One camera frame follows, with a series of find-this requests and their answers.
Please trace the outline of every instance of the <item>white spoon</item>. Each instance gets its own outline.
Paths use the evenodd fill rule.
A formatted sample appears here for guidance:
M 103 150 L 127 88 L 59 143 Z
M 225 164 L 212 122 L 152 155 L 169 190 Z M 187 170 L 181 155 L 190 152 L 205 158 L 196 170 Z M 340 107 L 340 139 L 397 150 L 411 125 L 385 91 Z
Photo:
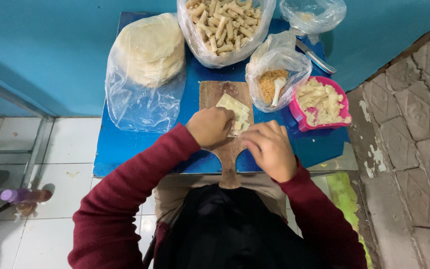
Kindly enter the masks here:
M 273 102 L 271 103 L 272 106 L 278 105 L 279 91 L 285 84 L 286 78 L 279 76 L 277 79 L 275 79 L 275 96 L 273 97 Z

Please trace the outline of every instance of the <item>purple bottle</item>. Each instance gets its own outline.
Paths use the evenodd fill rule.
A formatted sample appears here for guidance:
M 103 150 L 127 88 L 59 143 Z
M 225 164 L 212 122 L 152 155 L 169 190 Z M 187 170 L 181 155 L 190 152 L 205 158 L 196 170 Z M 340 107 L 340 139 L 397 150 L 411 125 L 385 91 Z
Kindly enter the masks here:
M 5 190 L 1 193 L 1 199 L 12 204 L 45 202 L 53 194 L 48 190 L 17 189 Z

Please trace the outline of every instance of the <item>pink bowl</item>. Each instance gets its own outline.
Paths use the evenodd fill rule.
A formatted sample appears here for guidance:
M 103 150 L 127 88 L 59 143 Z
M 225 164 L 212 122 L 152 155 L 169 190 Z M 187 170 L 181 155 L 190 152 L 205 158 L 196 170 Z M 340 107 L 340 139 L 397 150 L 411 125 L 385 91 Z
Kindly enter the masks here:
M 344 105 L 344 108 L 342 108 L 339 111 L 339 115 L 345 119 L 346 117 L 351 117 L 351 115 L 348 112 L 349 104 L 348 104 L 348 98 L 346 97 L 346 94 L 344 93 L 344 90 L 338 85 L 338 83 L 334 82 L 333 80 L 324 77 L 324 76 L 310 76 L 308 78 L 315 78 L 318 82 L 321 82 L 323 86 L 331 85 L 333 86 L 334 90 L 338 94 L 343 95 L 343 100 L 341 101 L 341 104 Z M 295 117 L 296 121 L 298 122 L 298 127 L 300 131 L 306 132 L 309 130 L 315 130 L 315 129 L 337 129 L 341 126 L 348 126 L 350 125 L 351 121 L 349 123 L 336 123 L 336 124 L 325 124 L 325 125 L 318 125 L 318 126 L 310 126 L 308 125 L 308 122 L 306 121 L 306 114 L 301 109 L 301 107 L 298 105 L 298 100 L 296 98 L 293 99 L 293 101 L 290 102 L 290 111 L 293 117 Z

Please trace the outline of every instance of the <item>maroon sweater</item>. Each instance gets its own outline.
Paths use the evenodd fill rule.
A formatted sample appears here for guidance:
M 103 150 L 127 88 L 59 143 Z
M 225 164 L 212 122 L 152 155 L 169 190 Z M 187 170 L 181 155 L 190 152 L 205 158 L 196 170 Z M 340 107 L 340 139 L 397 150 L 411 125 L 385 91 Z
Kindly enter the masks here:
M 140 235 L 132 224 L 134 216 L 158 182 L 198 150 L 192 135 L 178 124 L 107 175 L 82 199 L 81 208 L 73 216 L 74 249 L 69 254 L 69 264 L 75 269 L 142 268 Z M 367 268 L 358 234 L 313 183 L 305 168 L 299 164 L 295 177 L 279 185 L 290 199 L 304 240 L 327 264 Z M 166 223 L 157 224 L 156 247 L 169 229 Z

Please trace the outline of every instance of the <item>person's right hand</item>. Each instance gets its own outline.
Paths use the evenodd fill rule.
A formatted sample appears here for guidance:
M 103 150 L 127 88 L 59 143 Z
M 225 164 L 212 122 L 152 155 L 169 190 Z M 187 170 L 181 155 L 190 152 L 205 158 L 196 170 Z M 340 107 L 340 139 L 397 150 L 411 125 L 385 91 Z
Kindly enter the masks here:
M 272 179 L 286 182 L 297 170 L 296 158 L 291 149 L 285 126 L 272 120 L 251 125 L 238 136 L 255 158 L 255 162 Z

